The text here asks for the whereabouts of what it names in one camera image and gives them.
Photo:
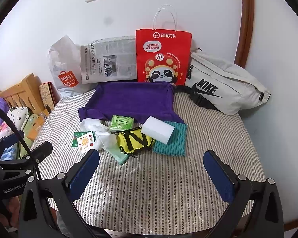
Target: newspaper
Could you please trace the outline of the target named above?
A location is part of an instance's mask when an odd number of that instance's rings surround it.
[[[81,46],[82,82],[136,80],[136,38],[101,39]]]

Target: green packet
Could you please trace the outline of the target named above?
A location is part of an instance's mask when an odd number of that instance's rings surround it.
[[[72,141],[72,148],[78,147],[77,138],[82,137],[83,135],[87,134],[88,132],[90,132],[90,131],[87,131],[87,132],[74,132],[73,141]]]
[[[133,127],[134,119],[126,116],[113,115],[109,130],[113,131],[125,131]]]

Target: teal ribbed towel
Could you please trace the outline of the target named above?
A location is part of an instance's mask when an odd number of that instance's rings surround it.
[[[156,152],[162,155],[169,155],[169,156],[185,156],[187,125],[184,123],[172,122],[172,121],[164,121],[164,122],[174,126],[173,133],[167,145],[156,140],[153,146],[153,152]]]

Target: silver screw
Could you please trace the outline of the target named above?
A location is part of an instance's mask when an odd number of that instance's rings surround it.
[[[268,182],[269,182],[270,184],[275,184],[274,179],[271,179],[271,178],[268,179]]]
[[[28,182],[32,182],[32,181],[34,181],[34,176],[30,176],[30,177],[28,178]]]
[[[65,174],[64,173],[58,173],[56,175],[56,178],[59,179],[59,180],[63,179],[64,177],[65,177]]]
[[[238,175],[238,178],[239,178],[241,181],[245,181],[245,180],[246,180],[246,176],[243,175],[243,174]]]

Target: yellow drawstring bag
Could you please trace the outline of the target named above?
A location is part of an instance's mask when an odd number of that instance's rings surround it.
[[[130,156],[140,150],[149,150],[155,142],[153,138],[141,133],[141,127],[113,133],[118,134],[117,143],[120,152]]]

